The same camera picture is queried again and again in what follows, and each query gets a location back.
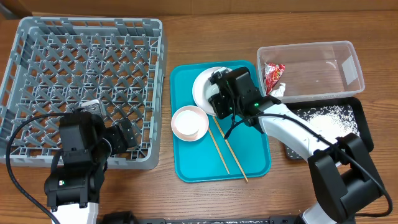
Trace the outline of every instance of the wooden table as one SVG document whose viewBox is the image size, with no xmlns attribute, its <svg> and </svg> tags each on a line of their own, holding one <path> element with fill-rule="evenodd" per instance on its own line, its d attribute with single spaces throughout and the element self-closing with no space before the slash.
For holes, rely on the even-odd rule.
<svg viewBox="0 0 398 224">
<path fill-rule="evenodd" d="M 264 177 L 187 184 L 175 174 L 170 129 L 170 80 L 173 68 L 186 63 L 245 59 L 256 62 L 259 47 L 349 40 L 356 49 L 366 82 L 361 100 L 374 141 L 371 153 L 386 189 L 398 205 L 398 12 L 323 12 L 161 17 L 169 41 L 162 105 L 159 165 L 148 171 L 109 170 L 101 189 L 100 215 L 132 210 L 138 218 L 255 218 L 298 214 L 315 202 L 305 162 L 285 158 L 282 145 L 270 139 L 272 169 Z M 3 73 L 18 21 L 0 28 L 0 73 Z M 22 186 L 46 202 L 48 168 L 15 167 Z M 364 210 L 383 212 L 380 198 Z M 50 223 L 11 184 L 0 165 L 0 222 Z M 358 223 L 398 223 L 386 218 L 359 218 Z"/>
</svg>

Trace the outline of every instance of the plastic storage bin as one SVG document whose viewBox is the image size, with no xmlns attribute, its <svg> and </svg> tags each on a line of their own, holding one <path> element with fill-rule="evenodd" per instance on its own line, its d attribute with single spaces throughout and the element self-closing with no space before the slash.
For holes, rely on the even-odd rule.
<svg viewBox="0 0 398 224">
<path fill-rule="evenodd" d="M 110 169 L 153 169 L 159 161 L 167 42 L 158 19 L 26 17 L 19 23 L 0 88 L 0 162 L 25 119 L 104 102 L 107 126 L 128 118 L 139 147 Z M 15 166 L 50 166 L 62 147 L 60 117 L 32 122 L 14 140 Z"/>
<path fill-rule="evenodd" d="M 264 96 L 264 64 L 284 64 L 283 103 L 350 97 L 365 89 L 361 66 L 349 41 L 261 47 L 257 77 Z"/>
</svg>

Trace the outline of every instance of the clear plastic container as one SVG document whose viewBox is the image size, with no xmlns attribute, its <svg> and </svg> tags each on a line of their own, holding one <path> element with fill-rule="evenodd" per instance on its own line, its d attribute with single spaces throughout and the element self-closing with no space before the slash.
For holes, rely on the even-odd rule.
<svg viewBox="0 0 398 224">
<path fill-rule="evenodd" d="M 258 80 L 264 89 L 266 63 L 284 64 L 280 83 L 286 84 L 283 103 L 350 97 L 365 89 L 361 66 L 349 41 L 261 47 L 257 51 Z"/>
</svg>

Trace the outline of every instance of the white crumbs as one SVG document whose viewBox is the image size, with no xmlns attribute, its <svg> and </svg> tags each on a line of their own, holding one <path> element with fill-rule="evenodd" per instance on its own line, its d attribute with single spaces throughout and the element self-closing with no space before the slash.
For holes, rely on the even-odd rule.
<svg viewBox="0 0 398 224">
<path fill-rule="evenodd" d="M 322 108 L 311 108 L 308 111 L 301 111 L 300 117 L 307 120 L 316 128 L 328 133 L 330 136 L 346 136 L 354 133 L 359 136 L 358 125 L 356 124 L 354 112 L 346 106 L 324 106 Z"/>
</svg>

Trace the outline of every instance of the wooden surface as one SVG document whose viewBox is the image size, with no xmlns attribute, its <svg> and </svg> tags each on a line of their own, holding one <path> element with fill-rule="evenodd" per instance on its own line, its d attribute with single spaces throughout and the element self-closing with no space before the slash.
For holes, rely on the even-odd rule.
<svg viewBox="0 0 398 224">
<path fill-rule="evenodd" d="M 25 6 L 22 5 L 20 0 L 0 0 L 1 3 L 12 13 L 19 16 L 20 18 L 25 16 L 32 16 L 32 12 L 28 11 Z"/>
<path fill-rule="evenodd" d="M 175 174 L 170 129 L 170 73 L 178 65 L 246 59 L 256 62 L 259 47 L 333 40 L 353 43 L 366 89 L 362 102 L 374 141 L 374 163 L 398 205 L 398 12 L 324 12 L 161 17 L 169 41 L 164 81 L 159 165 L 154 170 L 109 170 L 101 189 L 100 215 L 132 210 L 137 217 L 254 218 L 298 214 L 315 202 L 308 166 L 285 158 L 282 145 L 270 139 L 272 168 L 264 177 L 186 184 Z M 0 73 L 4 73 L 17 21 L 0 27 Z M 45 203 L 49 168 L 15 167 L 21 185 Z M 50 223 L 11 184 L 0 165 L 0 223 Z M 367 212 L 387 209 L 384 198 Z M 359 218 L 358 223 L 398 223 Z"/>
<path fill-rule="evenodd" d="M 18 0 L 30 12 L 90 16 L 176 16 L 263 12 L 398 10 L 396 0 Z"/>
</svg>

